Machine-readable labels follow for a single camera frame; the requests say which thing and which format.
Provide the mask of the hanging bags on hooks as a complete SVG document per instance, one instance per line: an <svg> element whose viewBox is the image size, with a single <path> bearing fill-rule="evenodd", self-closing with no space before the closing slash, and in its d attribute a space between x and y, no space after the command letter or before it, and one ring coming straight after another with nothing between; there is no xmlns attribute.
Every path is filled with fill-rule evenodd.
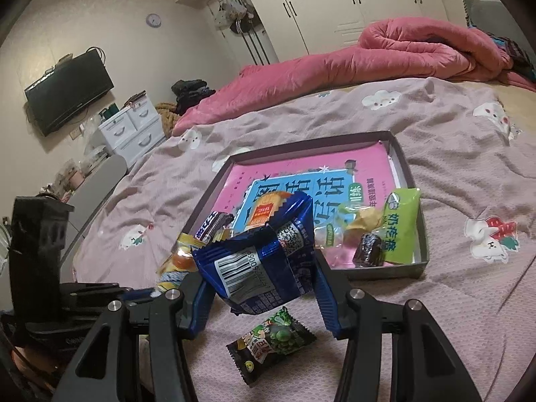
<svg viewBox="0 0 536 402"><path fill-rule="evenodd" d="M214 16L214 24L220 29L230 29L236 35L250 33L257 26L256 12L246 0L223 0Z"/></svg>

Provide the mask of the green clear pastry packet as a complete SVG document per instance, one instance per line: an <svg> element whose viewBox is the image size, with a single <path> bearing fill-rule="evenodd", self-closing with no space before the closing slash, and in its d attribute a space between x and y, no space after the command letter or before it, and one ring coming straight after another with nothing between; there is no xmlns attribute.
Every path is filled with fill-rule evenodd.
<svg viewBox="0 0 536 402"><path fill-rule="evenodd" d="M189 273L197 271L194 261L194 251L200 250L205 244L194 236L181 233L175 242L171 255L161 265L155 290L158 293L172 288L179 288Z"/></svg>

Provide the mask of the grey padded headboard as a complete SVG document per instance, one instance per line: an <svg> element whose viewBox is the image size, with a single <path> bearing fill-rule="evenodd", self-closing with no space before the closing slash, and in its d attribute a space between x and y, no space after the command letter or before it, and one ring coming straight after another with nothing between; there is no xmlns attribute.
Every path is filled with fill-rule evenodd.
<svg viewBox="0 0 536 402"><path fill-rule="evenodd" d="M535 52L529 40L503 3L490 0L462 0L462 3L469 27L516 42L535 62Z"/></svg>

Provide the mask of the clear yellow snack packet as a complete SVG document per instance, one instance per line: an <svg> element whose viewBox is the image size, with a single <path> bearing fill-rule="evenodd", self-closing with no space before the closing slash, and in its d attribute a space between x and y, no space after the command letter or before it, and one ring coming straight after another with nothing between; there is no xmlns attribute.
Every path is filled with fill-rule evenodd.
<svg viewBox="0 0 536 402"><path fill-rule="evenodd" d="M370 233L383 224L383 210L348 201L337 207L335 220L342 228L342 244L356 247L365 233Z"/></svg>

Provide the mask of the clear round cake packet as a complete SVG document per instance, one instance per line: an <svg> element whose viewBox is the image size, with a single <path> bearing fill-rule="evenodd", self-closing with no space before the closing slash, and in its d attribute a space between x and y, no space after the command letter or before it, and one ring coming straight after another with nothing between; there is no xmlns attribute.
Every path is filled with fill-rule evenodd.
<svg viewBox="0 0 536 402"><path fill-rule="evenodd" d="M340 247L342 241L342 230L334 223L325 223L314 229L314 242L318 249Z"/></svg>

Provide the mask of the green pea snack packet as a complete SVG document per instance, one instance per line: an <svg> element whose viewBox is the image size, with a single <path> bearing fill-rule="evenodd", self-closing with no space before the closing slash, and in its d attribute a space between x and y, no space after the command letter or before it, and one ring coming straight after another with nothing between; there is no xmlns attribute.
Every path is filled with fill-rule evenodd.
<svg viewBox="0 0 536 402"><path fill-rule="evenodd" d="M316 341L316 336L281 307L267 319L226 346L246 385L286 358Z"/></svg>

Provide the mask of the pink patterned bed sheet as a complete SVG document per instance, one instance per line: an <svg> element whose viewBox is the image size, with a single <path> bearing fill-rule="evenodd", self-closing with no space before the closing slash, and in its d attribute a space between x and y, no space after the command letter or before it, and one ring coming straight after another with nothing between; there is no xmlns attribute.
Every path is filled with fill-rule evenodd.
<svg viewBox="0 0 536 402"><path fill-rule="evenodd" d="M421 279L362 285L379 300L422 300L483 400L505 401L535 354L535 92L521 88L436 78L368 83L179 130L118 184L75 257L76 280L153 287L231 155L378 131L396 137L421 189L430 260ZM320 192L317 225L333 221L337 206L352 197L382 208L398 183L387 142L378 139L355 156L234 168L209 213L238 214L257 178L268 182L263 194L273 191L272 177L308 170L282 188ZM216 299L206 330L186 345L200 401L333 401L345 343L323 329L312 295L288 306L318 339L248 388L225 345L263 318L235 317Z"/></svg>

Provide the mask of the orange cracker packet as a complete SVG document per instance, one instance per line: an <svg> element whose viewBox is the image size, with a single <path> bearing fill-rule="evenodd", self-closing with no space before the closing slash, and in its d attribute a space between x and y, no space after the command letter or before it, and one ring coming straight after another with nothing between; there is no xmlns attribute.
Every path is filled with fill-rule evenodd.
<svg viewBox="0 0 536 402"><path fill-rule="evenodd" d="M245 230L262 227L290 196L291 193L284 191L268 192L261 196L252 207Z"/></svg>

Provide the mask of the pink blue children's book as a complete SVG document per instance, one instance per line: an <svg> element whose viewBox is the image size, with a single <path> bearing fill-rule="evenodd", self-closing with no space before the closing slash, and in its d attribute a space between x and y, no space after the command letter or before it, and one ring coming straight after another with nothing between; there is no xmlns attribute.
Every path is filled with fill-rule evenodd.
<svg viewBox="0 0 536 402"><path fill-rule="evenodd" d="M337 207L344 202L383 210L386 198L396 187L387 146L374 142L346 151L303 155L289 160L236 163L213 210L232 214L232 231L239 233L245 230L252 207L264 194L304 192L314 200L315 229L329 222L338 225ZM357 246L342 244L322 250L332 268L349 270L355 267L352 259L356 249Z"/></svg>

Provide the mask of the round wall clock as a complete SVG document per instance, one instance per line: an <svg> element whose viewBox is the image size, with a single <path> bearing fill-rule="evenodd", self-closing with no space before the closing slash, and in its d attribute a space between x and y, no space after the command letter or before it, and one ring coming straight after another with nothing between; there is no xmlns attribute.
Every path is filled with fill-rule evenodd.
<svg viewBox="0 0 536 402"><path fill-rule="evenodd" d="M146 24L151 28L159 28L162 25L162 18L155 13L147 15Z"/></svg>

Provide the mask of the blue foil snack packet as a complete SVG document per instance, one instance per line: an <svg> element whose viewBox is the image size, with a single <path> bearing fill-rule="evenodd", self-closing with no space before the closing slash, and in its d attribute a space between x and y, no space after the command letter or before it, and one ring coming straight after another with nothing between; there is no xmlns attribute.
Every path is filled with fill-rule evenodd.
<svg viewBox="0 0 536 402"><path fill-rule="evenodd" d="M313 290L313 211L313 198L296 192L263 226L193 252L233 314L260 315Z"/></svg>

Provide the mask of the white drawer cabinet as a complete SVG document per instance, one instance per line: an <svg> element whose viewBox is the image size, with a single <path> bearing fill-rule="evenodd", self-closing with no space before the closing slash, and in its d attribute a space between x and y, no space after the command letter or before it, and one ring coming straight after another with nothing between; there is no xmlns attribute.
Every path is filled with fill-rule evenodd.
<svg viewBox="0 0 536 402"><path fill-rule="evenodd" d="M161 115L146 94L100 124L95 133L94 140L123 157L128 169L164 140Z"/></svg>

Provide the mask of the dark candy wrapper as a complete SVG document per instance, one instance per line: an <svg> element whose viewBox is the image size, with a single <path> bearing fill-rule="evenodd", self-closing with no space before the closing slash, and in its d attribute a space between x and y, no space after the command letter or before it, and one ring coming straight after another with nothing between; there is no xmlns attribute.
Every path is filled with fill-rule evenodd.
<svg viewBox="0 0 536 402"><path fill-rule="evenodd" d="M235 217L230 213L213 211L194 234L194 238L208 244L214 239L216 233L231 224L234 219Z"/></svg>

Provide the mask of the black folded clothes pile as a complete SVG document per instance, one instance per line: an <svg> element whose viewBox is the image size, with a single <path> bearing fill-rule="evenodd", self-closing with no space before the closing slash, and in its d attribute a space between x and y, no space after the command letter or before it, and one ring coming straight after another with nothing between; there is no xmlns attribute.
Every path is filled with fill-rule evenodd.
<svg viewBox="0 0 536 402"><path fill-rule="evenodd" d="M176 96L175 113L178 115L184 115L188 109L215 94L215 90L202 79L179 80L171 89Z"/></svg>

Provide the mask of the black wall television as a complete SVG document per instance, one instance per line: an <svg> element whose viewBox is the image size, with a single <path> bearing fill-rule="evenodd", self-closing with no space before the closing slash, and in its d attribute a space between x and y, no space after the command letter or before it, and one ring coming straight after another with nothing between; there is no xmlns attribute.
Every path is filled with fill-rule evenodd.
<svg viewBox="0 0 536 402"><path fill-rule="evenodd" d="M102 57L91 49L43 75L24 94L33 125L46 137L113 88Z"/></svg>

